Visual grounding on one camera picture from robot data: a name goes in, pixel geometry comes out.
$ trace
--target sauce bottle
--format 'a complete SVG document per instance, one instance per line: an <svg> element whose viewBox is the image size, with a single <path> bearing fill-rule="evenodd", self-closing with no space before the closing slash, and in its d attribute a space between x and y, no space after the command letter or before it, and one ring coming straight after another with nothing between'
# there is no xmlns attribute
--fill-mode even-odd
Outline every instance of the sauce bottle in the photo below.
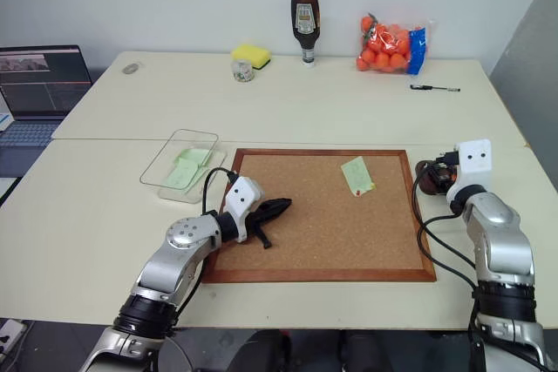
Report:
<svg viewBox="0 0 558 372"><path fill-rule="evenodd" d="M314 44L320 36L320 8L317 0L290 0L293 34L303 47L303 62L314 65Z"/></svg>

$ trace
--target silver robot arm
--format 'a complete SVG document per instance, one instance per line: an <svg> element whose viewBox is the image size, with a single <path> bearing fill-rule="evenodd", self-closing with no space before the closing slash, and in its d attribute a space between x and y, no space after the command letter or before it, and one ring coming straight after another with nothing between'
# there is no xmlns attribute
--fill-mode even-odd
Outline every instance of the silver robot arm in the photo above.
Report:
<svg viewBox="0 0 558 372"><path fill-rule="evenodd" d="M167 229L163 244L144 266L119 316L103 331L80 372L145 371L156 364L198 264L223 241L247 238L246 217L263 191L249 178L232 176L234 186L226 196L224 213L185 218Z"/></svg>
<svg viewBox="0 0 558 372"><path fill-rule="evenodd" d="M462 213L474 244L478 287L474 291L471 370L488 372L539 371L526 356L548 367L543 330L536 322L534 264L520 216L494 193L490 181L488 140L457 146L458 178L447 194L450 208Z"/></svg>

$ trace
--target pen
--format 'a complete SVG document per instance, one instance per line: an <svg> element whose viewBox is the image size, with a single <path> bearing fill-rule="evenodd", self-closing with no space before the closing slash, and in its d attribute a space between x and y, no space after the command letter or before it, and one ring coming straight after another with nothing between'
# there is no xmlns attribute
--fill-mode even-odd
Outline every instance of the pen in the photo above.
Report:
<svg viewBox="0 0 558 372"><path fill-rule="evenodd" d="M409 85L409 87L414 91L431 91L432 89L439 91L461 91L459 87L437 87L430 85Z"/></svg>

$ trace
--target cork board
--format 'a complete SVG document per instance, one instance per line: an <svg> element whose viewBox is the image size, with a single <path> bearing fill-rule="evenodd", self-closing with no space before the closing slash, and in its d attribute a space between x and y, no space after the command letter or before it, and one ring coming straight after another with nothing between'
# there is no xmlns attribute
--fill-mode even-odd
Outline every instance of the cork board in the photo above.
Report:
<svg viewBox="0 0 558 372"><path fill-rule="evenodd" d="M377 187L358 198L341 171L357 156ZM256 237L225 243L205 282L436 280L416 241L404 150L238 149L233 170L256 179L266 200L292 204L263 225L271 248Z"/></svg>

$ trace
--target orange ball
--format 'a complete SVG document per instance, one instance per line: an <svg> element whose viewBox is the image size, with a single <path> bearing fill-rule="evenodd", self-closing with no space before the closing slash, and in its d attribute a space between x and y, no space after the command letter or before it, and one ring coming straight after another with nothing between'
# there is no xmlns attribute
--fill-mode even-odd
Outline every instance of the orange ball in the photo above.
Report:
<svg viewBox="0 0 558 372"><path fill-rule="evenodd" d="M370 30L373 23L374 20L371 17L363 17L360 20L360 29L362 30L362 32L366 33Z"/></svg>
<svg viewBox="0 0 558 372"><path fill-rule="evenodd" d="M388 54L392 54L398 48L397 42L395 37L389 33L384 32L380 35L380 39L382 41L382 51L387 52Z"/></svg>
<svg viewBox="0 0 558 372"><path fill-rule="evenodd" d="M398 39L398 53L399 54L406 54L409 51L409 39L408 38L400 38Z"/></svg>
<svg viewBox="0 0 558 372"><path fill-rule="evenodd" d="M370 66L368 65L368 63L366 63L366 62L363 60L362 57L360 57L360 56L357 57L357 68L358 68L360 71L368 70L369 67L370 67Z"/></svg>
<svg viewBox="0 0 558 372"><path fill-rule="evenodd" d="M372 35L366 46L374 52L380 52L382 50L382 41L377 35Z"/></svg>
<svg viewBox="0 0 558 372"><path fill-rule="evenodd" d="M387 29L389 32L391 32L394 35L396 35L398 32L401 31L401 27L397 24L391 24L390 26L387 27Z"/></svg>
<svg viewBox="0 0 558 372"><path fill-rule="evenodd" d="M374 64L379 70L383 70L385 67L390 65L390 56L384 52L379 52L376 55L376 61L374 61Z"/></svg>
<svg viewBox="0 0 558 372"><path fill-rule="evenodd" d="M383 34L386 31L387 31L387 28L385 28L385 25L383 25L383 24L376 25L376 33L377 34Z"/></svg>
<svg viewBox="0 0 558 372"><path fill-rule="evenodd" d="M398 39L401 39L401 38L407 38L407 39L409 39L409 31L408 31L408 30L398 30L398 31L395 33L395 36L396 36Z"/></svg>
<svg viewBox="0 0 558 372"><path fill-rule="evenodd" d="M404 69L406 65L407 65L407 61L405 60L405 57L403 57L401 54L398 54L396 52L390 57L390 67L393 68L394 70Z"/></svg>
<svg viewBox="0 0 558 372"><path fill-rule="evenodd" d="M369 50L369 49L365 49L362 54L360 55L360 57L362 57L362 59L368 63L368 64L374 64L374 59L376 58L376 54L374 54L374 51Z"/></svg>

